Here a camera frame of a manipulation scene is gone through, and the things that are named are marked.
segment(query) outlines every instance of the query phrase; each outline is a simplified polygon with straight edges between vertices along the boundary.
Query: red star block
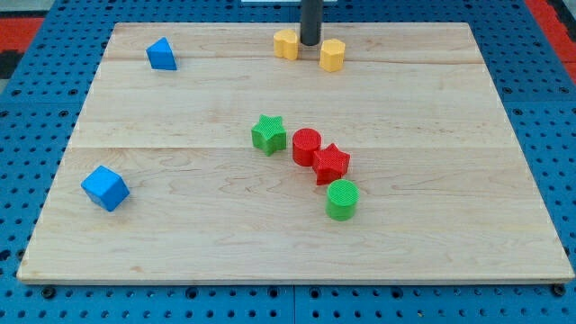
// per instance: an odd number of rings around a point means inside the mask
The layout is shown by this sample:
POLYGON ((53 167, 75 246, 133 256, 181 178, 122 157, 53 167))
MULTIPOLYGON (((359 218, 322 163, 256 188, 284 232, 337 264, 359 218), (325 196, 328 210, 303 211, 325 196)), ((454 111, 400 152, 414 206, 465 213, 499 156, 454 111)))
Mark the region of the red star block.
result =
POLYGON ((339 150, 334 143, 314 152, 312 169, 316 172, 316 185, 328 185, 348 172, 350 155, 339 150))

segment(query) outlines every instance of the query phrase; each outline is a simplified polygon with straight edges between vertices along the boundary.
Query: blue cube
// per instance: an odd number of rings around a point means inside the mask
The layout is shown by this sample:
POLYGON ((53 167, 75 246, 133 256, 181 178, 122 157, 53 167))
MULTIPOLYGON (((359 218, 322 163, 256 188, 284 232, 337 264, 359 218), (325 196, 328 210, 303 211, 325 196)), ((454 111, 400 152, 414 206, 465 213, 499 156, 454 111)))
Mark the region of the blue cube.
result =
POLYGON ((177 70, 174 53, 172 53, 172 49, 170 48, 170 44, 166 37, 159 39, 148 47, 146 49, 146 54, 148 54, 148 60, 150 61, 152 68, 171 71, 177 70))
POLYGON ((112 212, 128 197, 130 191, 122 177, 105 166, 99 166, 83 182, 82 189, 90 199, 112 212))

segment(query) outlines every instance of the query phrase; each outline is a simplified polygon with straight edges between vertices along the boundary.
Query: plastic block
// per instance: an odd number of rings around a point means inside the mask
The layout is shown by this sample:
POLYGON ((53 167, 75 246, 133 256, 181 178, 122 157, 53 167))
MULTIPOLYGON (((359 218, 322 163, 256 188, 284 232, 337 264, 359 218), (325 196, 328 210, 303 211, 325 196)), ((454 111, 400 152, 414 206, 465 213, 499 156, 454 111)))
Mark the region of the plastic block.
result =
POLYGON ((340 40, 324 40, 320 49, 320 66, 328 72, 342 69, 346 44, 340 40))
POLYGON ((298 58, 298 34, 294 30, 281 30, 274 34, 274 55, 278 58, 298 58))
POLYGON ((316 172, 316 185, 328 185, 348 172, 350 155, 332 143, 314 152, 312 169, 316 172))
POLYGON ((356 213, 356 202, 360 193, 356 185, 339 179, 328 186, 326 214, 335 221, 347 221, 356 213))
POLYGON ((313 129, 297 130, 292 136, 292 159, 297 165, 311 167, 314 152, 320 149, 322 137, 313 129))
POLYGON ((154 69, 176 71, 176 60, 166 37, 159 39, 146 49, 150 65, 154 69))
POLYGON ((286 149, 286 130, 282 117, 260 115, 260 121, 252 128, 252 145, 262 149, 269 157, 277 150, 286 149))
POLYGON ((83 182, 82 189, 90 199, 112 212, 126 198, 130 191, 122 177, 105 166, 99 166, 83 182))

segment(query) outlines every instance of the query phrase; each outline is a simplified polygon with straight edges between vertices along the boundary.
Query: yellow hexagonal prism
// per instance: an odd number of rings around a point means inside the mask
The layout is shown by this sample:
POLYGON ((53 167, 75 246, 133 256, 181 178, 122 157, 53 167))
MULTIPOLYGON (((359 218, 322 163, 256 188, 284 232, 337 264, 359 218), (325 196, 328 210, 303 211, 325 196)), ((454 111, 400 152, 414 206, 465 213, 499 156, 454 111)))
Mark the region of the yellow hexagonal prism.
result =
POLYGON ((274 34, 274 55, 278 58, 298 58, 298 34, 294 30, 281 30, 274 34))
POLYGON ((320 49, 320 66, 328 72, 342 69, 346 44, 340 40, 324 40, 320 49))

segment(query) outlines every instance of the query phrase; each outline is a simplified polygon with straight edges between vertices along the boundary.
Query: wooden board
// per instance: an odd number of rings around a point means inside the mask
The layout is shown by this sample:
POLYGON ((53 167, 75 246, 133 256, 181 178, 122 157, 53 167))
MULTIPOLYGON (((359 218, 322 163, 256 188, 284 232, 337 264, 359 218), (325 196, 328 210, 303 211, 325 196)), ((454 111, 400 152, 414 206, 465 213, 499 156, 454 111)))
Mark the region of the wooden board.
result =
POLYGON ((18 277, 27 284, 531 284, 574 277, 464 23, 325 24, 346 43, 272 55, 294 24, 117 24, 18 277), (167 36, 179 70, 150 70, 167 36), (260 113, 352 155, 356 216, 291 150, 252 148, 260 113), (127 181, 114 213, 80 182, 127 181))

